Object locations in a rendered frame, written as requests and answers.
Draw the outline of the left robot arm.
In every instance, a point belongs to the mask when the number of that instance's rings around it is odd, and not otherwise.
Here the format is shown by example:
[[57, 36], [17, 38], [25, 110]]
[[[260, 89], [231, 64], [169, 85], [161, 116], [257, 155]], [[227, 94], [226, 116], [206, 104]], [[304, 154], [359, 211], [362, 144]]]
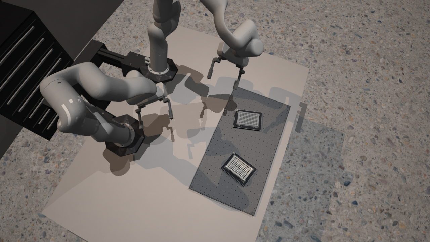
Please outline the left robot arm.
[[[224, 15], [228, 0], [199, 1], [212, 13], [217, 33], [232, 48], [236, 57], [257, 57], [263, 53], [264, 45], [252, 20], [243, 21], [233, 32], [227, 28]], [[166, 37], [176, 30], [180, 15], [179, 0], [154, 0], [153, 18], [155, 22], [148, 28], [150, 58], [145, 58], [148, 70], [153, 75], [165, 75], [169, 71]]]

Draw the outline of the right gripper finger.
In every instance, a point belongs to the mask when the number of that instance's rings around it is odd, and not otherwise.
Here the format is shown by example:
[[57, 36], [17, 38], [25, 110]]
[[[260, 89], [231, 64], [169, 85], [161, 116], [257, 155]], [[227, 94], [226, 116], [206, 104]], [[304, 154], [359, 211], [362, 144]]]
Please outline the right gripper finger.
[[140, 130], [144, 130], [144, 123], [141, 120], [141, 108], [144, 108], [144, 107], [146, 107], [146, 105], [145, 104], [141, 104], [141, 105], [138, 105], [138, 109], [135, 110], [135, 112], [138, 113], [139, 129]]
[[171, 103], [170, 103], [170, 100], [169, 100], [169, 98], [165, 98], [165, 97], [160, 97], [160, 98], [157, 98], [159, 101], [162, 101], [163, 100], [163, 102], [164, 103], [167, 103], [168, 102], [168, 106], [169, 106], [169, 110], [168, 110], [168, 112], [169, 112], [169, 118], [172, 120], [173, 119], [173, 112], [172, 112], [172, 109], [171, 109]]

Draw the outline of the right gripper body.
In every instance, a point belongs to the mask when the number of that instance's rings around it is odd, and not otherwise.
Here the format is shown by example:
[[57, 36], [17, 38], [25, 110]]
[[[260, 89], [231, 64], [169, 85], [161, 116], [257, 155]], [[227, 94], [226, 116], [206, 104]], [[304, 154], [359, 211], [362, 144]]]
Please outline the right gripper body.
[[156, 92], [156, 94], [154, 95], [154, 96], [152, 96], [152, 97], [150, 97], [150, 98], [147, 98], [146, 100], [144, 100], [144, 101], [141, 101], [141, 102], [139, 102], [138, 104], [136, 104], [137, 106], [138, 105], [141, 105], [141, 104], [145, 104], [145, 105], [148, 105], [148, 104], [150, 104], [150, 103], [153, 103], [153, 102], [156, 102], [156, 101], [158, 101], [158, 99], [157, 98], [160, 98], [160, 97], [167, 97], [167, 87], [162, 83], [162, 82], [160, 82], [160, 83], [158, 83], [158, 84], [156, 84], [156, 87], [157, 87], [157, 92]]

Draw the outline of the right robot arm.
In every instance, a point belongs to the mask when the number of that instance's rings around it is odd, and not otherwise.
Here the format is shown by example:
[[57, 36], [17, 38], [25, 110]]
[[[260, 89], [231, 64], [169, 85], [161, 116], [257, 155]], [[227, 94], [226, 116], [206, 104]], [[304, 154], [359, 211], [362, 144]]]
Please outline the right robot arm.
[[127, 101], [135, 105], [156, 94], [156, 84], [139, 71], [131, 70], [125, 79], [107, 76], [92, 62], [73, 65], [45, 78], [40, 92], [59, 116], [57, 128], [62, 133], [91, 136], [98, 142], [113, 142], [127, 147], [135, 139], [133, 127], [109, 121], [91, 103], [84, 101], [72, 87], [80, 86], [97, 100]]

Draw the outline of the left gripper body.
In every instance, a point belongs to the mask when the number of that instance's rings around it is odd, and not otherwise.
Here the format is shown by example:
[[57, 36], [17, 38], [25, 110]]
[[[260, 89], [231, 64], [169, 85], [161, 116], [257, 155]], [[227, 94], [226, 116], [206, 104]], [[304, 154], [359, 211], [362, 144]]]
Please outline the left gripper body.
[[246, 67], [249, 62], [249, 57], [236, 57], [232, 52], [232, 48], [230, 48], [224, 41], [221, 41], [219, 43], [217, 54], [218, 56], [220, 55], [222, 57], [225, 57], [227, 61], [230, 61], [233, 64], [241, 65], [243, 67]]

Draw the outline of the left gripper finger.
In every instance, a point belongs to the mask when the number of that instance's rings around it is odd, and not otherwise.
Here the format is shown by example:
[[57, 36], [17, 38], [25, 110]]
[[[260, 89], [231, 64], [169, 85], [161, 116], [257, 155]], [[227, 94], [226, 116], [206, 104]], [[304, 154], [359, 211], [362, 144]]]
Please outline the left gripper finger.
[[212, 76], [212, 73], [213, 73], [213, 67], [214, 67], [214, 63], [215, 62], [217, 62], [217, 63], [220, 63], [221, 62], [221, 60], [227, 60], [225, 57], [222, 57], [222, 56], [220, 56], [219, 55], [219, 57], [217, 58], [217, 57], [215, 57], [213, 60], [212, 60], [212, 64], [211, 64], [211, 67], [210, 67], [210, 69], [209, 69], [209, 72], [208, 72], [208, 75], [207, 75], [207, 79], [211, 79], [211, 76]]
[[243, 66], [236, 64], [236, 67], [240, 68], [240, 70], [239, 70], [238, 80], [234, 82], [233, 89], [238, 89], [238, 84], [239, 84], [241, 75], [245, 73], [245, 71], [243, 70]]

